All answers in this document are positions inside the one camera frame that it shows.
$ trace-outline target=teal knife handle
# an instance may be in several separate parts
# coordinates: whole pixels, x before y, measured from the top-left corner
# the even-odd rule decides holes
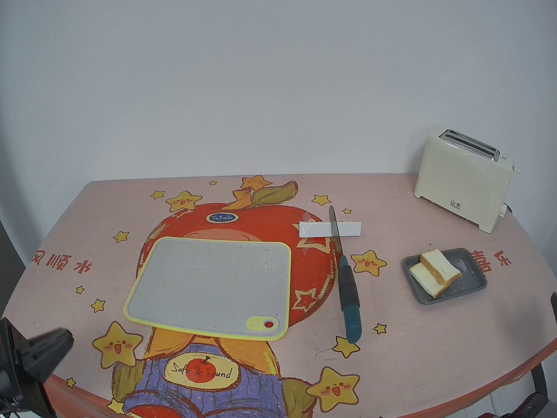
[[[339,295],[340,308],[344,314],[346,340],[355,344],[361,337],[360,299],[352,267],[344,255],[340,258]]]
[[[361,337],[360,307],[356,304],[346,305],[343,310],[346,340],[356,344]]]

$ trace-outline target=red apple print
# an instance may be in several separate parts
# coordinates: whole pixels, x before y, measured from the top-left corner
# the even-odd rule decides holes
[[[185,366],[185,375],[190,381],[204,383],[211,381],[217,374],[217,369],[209,362],[210,357],[205,359],[192,359]]]

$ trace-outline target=bread slice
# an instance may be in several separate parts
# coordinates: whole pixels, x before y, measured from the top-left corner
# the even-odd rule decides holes
[[[423,253],[420,261],[435,277],[435,280],[445,288],[448,288],[454,280],[462,277],[461,272],[449,263],[439,249]]]
[[[439,296],[449,285],[442,285],[437,282],[433,274],[431,274],[426,266],[420,262],[410,268],[410,274],[416,282],[418,282],[424,291],[434,299]]]

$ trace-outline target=cutting board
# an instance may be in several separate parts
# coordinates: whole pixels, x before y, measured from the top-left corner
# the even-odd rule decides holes
[[[288,329],[290,254],[279,242],[164,237],[151,249],[124,314],[203,336],[280,339]]]

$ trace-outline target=cream toaster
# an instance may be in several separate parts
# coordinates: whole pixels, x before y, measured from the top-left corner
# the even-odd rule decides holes
[[[505,195],[515,169],[495,147],[447,128],[427,140],[414,195],[476,223],[490,233],[507,210]]]

